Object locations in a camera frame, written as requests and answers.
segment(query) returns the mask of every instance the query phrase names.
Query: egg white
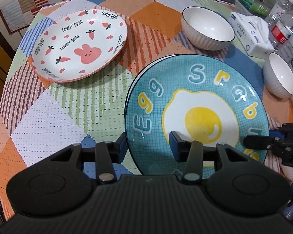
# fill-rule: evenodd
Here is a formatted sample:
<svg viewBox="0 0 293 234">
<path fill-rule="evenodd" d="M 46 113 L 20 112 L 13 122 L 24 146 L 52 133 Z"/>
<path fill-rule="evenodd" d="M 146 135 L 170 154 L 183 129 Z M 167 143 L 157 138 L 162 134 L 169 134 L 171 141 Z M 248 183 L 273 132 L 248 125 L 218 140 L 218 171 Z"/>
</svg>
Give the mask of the egg white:
<svg viewBox="0 0 293 234">
<path fill-rule="evenodd" d="M 183 140 L 193 140 L 186 129 L 185 116 L 194 107 L 205 107 L 214 111 L 222 124 L 220 137 L 208 147 L 215 147 L 217 143 L 227 143 L 235 147 L 239 140 L 239 124 L 231 107 L 218 95 L 209 91 L 191 92 L 178 89 L 164 109 L 162 127 L 165 138 L 169 143 L 169 132 L 174 130 Z"/>
</svg>

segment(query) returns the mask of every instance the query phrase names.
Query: white plate with bear design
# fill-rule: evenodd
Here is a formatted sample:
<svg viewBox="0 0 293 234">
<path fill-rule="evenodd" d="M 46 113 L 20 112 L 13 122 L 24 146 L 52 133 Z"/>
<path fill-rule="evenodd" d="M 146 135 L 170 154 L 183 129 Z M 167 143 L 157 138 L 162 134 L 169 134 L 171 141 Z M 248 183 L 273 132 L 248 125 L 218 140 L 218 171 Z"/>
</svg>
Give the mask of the white plate with bear design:
<svg viewBox="0 0 293 234">
<path fill-rule="evenodd" d="M 122 17 L 106 10 L 84 10 L 54 22 L 37 39 L 30 63 L 53 82 L 72 82 L 96 73 L 121 51 L 127 39 Z"/>
</svg>

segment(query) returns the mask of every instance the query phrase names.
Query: fried egg illustration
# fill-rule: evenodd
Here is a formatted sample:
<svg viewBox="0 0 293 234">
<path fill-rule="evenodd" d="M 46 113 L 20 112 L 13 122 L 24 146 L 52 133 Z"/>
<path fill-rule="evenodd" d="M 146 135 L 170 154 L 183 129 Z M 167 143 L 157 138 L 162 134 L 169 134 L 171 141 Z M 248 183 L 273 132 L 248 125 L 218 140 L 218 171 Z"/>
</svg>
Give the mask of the fried egg illustration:
<svg viewBox="0 0 293 234">
<path fill-rule="evenodd" d="M 224 99 L 209 91 L 176 90 L 163 111 L 162 127 L 168 143 L 172 130 L 183 140 L 196 140 L 209 147 L 217 143 L 235 147 L 239 140 L 233 110 Z"/>
</svg>

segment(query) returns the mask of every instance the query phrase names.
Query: tissue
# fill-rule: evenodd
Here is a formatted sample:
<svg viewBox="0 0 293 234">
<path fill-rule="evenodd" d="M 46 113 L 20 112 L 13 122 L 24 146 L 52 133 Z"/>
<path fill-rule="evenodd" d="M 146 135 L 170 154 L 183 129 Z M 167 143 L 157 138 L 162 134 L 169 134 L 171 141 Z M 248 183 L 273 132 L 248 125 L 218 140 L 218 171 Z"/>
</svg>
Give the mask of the tissue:
<svg viewBox="0 0 293 234">
<path fill-rule="evenodd" d="M 231 12 L 229 24 L 249 56 L 266 59 L 274 51 L 268 38 L 268 24 L 260 17 Z"/>
</svg>

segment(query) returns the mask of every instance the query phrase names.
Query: plate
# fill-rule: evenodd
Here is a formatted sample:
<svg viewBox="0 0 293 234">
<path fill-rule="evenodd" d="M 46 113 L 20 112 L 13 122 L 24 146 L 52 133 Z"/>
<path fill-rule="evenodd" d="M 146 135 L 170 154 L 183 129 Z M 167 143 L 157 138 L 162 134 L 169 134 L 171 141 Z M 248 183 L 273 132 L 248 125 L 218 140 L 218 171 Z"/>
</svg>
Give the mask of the plate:
<svg viewBox="0 0 293 234">
<path fill-rule="evenodd" d="M 157 59 L 157 60 L 155 60 L 155 61 L 153 61 L 153 62 L 151 62 L 150 64 L 148 64 L 147 66 L 145 66 L 138 74 L 137 74 L 137 76 L 135 77 L 135 79 L 133 80 L 133 82 L 131 83 L 131 85 L 130 85 L 130 87 L 129 87 L 129 89 L 128 89 L 128 93 L 127 93 L 127 96 L 126 96 L 126 100 L 125 100 L 125 106 L 126 106 L 126 104 L 127 104 L 127 101 L 128 101 L 128 97 L 130 96 L 130 93 L 131 93 L 131 91 L 132 91 L 132 89 L 133 89 L 133 87 L 134 87 L 134 85 L 138 82 L 138 80 L 139 80 L 139 78 L 150 68 L 150 67 L 152 67 L 152 66 L 154 66 L 156 63 L 158 63 L 158 62 L 160 62 L 160 61 L 162 61 L 162 60 L 164 60 L 164 59 L 167 59 L 167 58 L 169 58 L 169 57 L 173 57 L 173 56 L 176 56 L 176 55 L 178 55 L 178 54 L 173 54 L 173 55 L 168 55 L 168 56 L 164 56 L 164 57 L 162 57 L 162 58 L 159 58 L 159 59 Z"/>
<path fill-rule="evenodd" d="M 127 25 L 106 10 L 78 11 L 54 22 L 32 52 L 35 72 L 54 82 L 72 82 L 96 73 L 121 51 Z"/>
<path fill-rule="evenodd" d="M 265 108 L 251 84 L 217 59 L 183 54 L 151 66 L 133 85 L 125 106 L 129 150 L 141 173 L 181 175 L 168 135 L 214 147 L 226 142 L 263 162 L 266 151 L 245 149 L 240 137 L 269 135 Z M 208 178 L 213 167 L 204 167 Z"/>
</svg>

